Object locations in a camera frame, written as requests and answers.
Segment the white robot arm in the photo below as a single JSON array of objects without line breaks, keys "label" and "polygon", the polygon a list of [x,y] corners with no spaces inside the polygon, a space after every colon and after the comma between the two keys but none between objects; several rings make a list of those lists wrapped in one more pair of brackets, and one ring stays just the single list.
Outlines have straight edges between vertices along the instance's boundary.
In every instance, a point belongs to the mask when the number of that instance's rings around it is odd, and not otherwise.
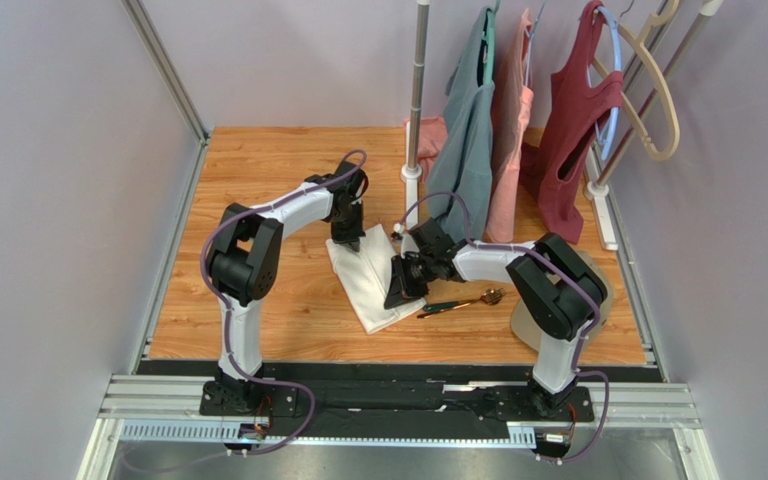
[{"label": "white robot arm", "polygon": [[[223,331],[232,335],[222,342],[222,355],[218,365],[221,375],[232,381],[245,379],[230,363],[233,352],[242,371],[253,376],[261,368],[260,315],[263,298],[274,285],[282,241],[305,225],[322,220],[331,224],[331,238],[337,243],[357,250],[363,232],[362,190],[368,185],[363,170],[357,169],[345,180],[327,188],[314,188],[332,177],[347,174],[355,165],[343,161],[333,175],[315,175],[297,189],[269,205],[243,207],[232,204],[224,212],[221,223],[238,217],[246,210],[259,214],[249,215],[224,228],[212,243],[206,264],[213,285],[229,300],[229,307],[219,301],[222,319],[231,310],[232,329],[224,325]],[[239,241],[252,240],[250,251],[240,248]]]},{"label": "white robot arm", "polygon": [[[538,362],[532,371],[531,404],[539,413],[562,405],[576,386],[580,337],[596,320],[595,307],[607,298],[606,286],[597,274],[555,234],[516,245],[456,244],[433,219],[408,234],[418,251],[392,258],[385,307],[425,296],[427,284],[437,279],[514,284],[542,331]],[[576,286],[554,281],[548,264]]]}]

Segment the hanging clothes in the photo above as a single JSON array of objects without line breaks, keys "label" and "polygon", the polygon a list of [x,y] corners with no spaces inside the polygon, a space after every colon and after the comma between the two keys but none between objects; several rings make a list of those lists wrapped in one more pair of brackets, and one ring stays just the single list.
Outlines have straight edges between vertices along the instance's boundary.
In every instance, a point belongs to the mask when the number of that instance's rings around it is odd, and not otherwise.
[{"label": "hanging clothes", "polygon": [[[490,7],[485,7],[473,24],[470,37],[455,72],[449,78],[443,109],[447,138],[426,182],[426,193],[452,191],[460,195],[470,212],[468,234],[482,238],[487,221],[492,175],[490,169],[490,108],[493,80],[483,80],[486,69],[493,69],[492,55],[483,37],[494,34],[486,25]],[[442,195],[428,200],[429,214],[436,218],[453,240],[464,239],[464,212],[457,202]]]},{"label": "hanging clothes", "polygon": [[498,88],[491,104],[493,120],[493,153],[487,236],[494,242],[508,243],[514,239],[514,211],[517,204],[517,183],[520,177],[520,152],[523,134],[529,126],[532,100],[535,94],[526,86],[524,68],[529,52],[532,17],[529,9],[520,16],[520,25],[508,47],[494,81]]},{"label": "hanging clothes", "polygon": [[609,111],[623,101],[621,72],[610,73],[594,88],[587,83],[603,30],[603,20],[595,21],[594,10],[602,5],[594,0],[582,11],[570,58],[550,77],[553,110],[541,145],[537,151],[523,147],[520,167],[520,183],[537,200],[544,225],[570,243],[578,243],[582,235],[582,215],[574,202],[594,142],[594,123],[605,126]]}]

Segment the white cloth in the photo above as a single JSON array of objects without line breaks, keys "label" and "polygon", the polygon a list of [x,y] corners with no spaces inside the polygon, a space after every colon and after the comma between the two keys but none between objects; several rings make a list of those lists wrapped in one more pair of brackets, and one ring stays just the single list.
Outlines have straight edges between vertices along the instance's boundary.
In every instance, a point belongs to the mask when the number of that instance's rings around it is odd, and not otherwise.
[{"label": "white cloth", "polygon": [[332,240],[327,240],[325,246],[334,273],[368,335],[389,327],[425,305],[425,299],[419,299],[384,309],[384,298],[390,287],[390,259],[396,251],[380,224],[367,230],[366,236],[360,239],[360,252],[337,245]]}]

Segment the pink cloth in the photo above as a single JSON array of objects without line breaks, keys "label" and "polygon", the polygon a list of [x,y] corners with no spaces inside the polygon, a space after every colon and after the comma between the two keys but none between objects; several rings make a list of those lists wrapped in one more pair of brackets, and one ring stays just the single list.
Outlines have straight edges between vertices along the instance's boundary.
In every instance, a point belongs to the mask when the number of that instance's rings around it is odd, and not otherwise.
[{"label": "pink cloth", "polygon": [[420,120],[420,138],[417,144],[417,163],[422,167],[422,181],[425,182],[440,149],[446,143],[446,123],[443,117],[425,117]]},{"label": "pink cloth", "polygon": [[526,9],[520,16],[520,25],[514,32],[508,54],[494,78],[496,91],[491,104],[493,186],[485,227],[485,233],[494,242],[508,243],[514,239],[520,151],[535,97],[535,93],[524,85],[523,80],[526,54],[529,51],[526,32],[531,28],[532,18],[529,9]]}]

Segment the wooden floor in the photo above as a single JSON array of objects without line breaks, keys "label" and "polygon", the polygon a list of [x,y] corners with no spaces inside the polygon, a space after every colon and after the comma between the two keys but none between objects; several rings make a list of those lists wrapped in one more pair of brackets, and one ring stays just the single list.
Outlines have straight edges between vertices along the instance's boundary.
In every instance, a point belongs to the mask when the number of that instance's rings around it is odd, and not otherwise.
[{"label": "wooden floor", "polygon": [[[533,143],[540,132],[529,132]],[[253,205],[295,189],[312,174],[333,172],[354,148],[365,149],[370,187],[364,196],[364,227],[377,223],[389,232],[404,210],[401,128],[219,128],[214,132],[183,234],[170,286],[150,347],[151,358],[218,358],[221,322],[218,301],[201,281],[198,255],[207,235],[233,202]],[[581,197],[585,217],[578,248],[585,249],[616,289],[608,324],[585,350],[583,363],[645,362],[614,254],[600,248],[593,214]],[[516,241],[545,233],[534,201],[518,199]],[[476,306],[425,320],[408,317],[366,335],[334,275],[325,250],[328,225],[309,225],[289,237],[281,250],[277,282],[263,306],[262,351],[266,360],[386,361],[446,363],[533,363],[537,353],[509,328],[517,295],[494,307]],[[429,301],[472,297],[491,284],[438,281]]]}]

